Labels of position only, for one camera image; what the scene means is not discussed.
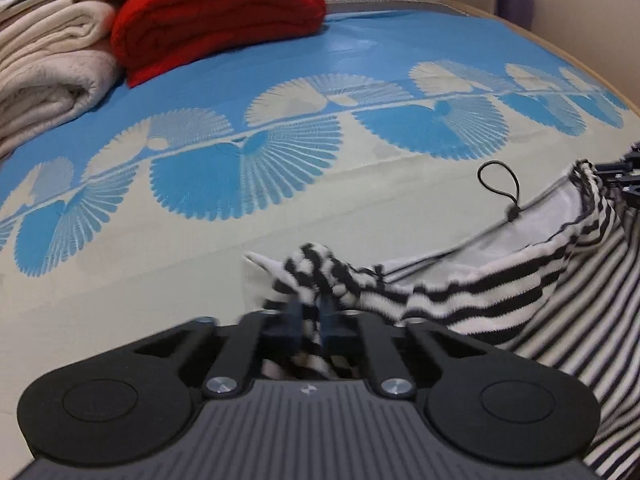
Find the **cream folded blanket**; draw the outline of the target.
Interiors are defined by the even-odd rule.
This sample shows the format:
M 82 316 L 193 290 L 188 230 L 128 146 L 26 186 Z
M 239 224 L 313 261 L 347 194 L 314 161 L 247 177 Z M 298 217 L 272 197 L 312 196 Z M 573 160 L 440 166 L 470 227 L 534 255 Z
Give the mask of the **cream folded blanket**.
M 1 26 L 1 154 L 91 110 L 119 77 L 116 8 L 54 0 Z

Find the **black white striped garment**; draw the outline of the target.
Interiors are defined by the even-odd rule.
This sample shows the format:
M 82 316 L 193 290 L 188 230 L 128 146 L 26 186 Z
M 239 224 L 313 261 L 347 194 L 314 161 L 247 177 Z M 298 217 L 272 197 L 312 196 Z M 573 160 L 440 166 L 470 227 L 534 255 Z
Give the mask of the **black white striped garment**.
M 302 362 L 322 376 L 321 297 L 390 325 L 423 318 L 580 380 L 601 408 L 587 466 L 638 476 L 639 211 L 591 162 L 446 252 L 358 268 L 307 243 L 281 261 L 249 252 L 243 264 L 254 306 L 302 302 Z

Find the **red folded blanket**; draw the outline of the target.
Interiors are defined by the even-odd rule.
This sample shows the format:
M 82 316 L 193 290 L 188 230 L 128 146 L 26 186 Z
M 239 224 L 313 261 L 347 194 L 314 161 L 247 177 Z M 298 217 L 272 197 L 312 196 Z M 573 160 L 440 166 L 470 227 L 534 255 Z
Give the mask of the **red folded blanket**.
M 206 56 L 316 34 L 326 0 L 126 0 L 112 51 L 134 88 Z

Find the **purple box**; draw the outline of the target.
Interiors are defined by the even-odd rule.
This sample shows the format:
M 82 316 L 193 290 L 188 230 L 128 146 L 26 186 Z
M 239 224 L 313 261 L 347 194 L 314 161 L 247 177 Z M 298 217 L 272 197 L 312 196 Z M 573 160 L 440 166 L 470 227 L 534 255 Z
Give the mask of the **purple box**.
M 495 0 L 494 13 L 518 27 L 531 30 L 534 9 L 534 0 Z

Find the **blue white patterned bedsheet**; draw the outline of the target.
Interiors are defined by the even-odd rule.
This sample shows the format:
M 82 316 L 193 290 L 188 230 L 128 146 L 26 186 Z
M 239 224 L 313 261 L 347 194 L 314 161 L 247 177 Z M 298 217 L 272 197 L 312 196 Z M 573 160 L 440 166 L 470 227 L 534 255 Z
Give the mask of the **blue white patterned bedsheet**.
M 638 113 L 585 70 L 491 18 L 427 10 L 337 14 L 316 36 L 118 87 L 2 165 L 1 402 L 17 418 L 52 370 L 267 309 L 246 299 L 249 252 L 316 243 L 358 268 L 446 252 L 635 143 Z M 32 455 L 21 477 L 604 479 L 590 445 L 536 468 L 463 454 L 412 402 L 375 394 L 356 356 L 321 344 L 322 376 L 304 343 L 148 456 Z

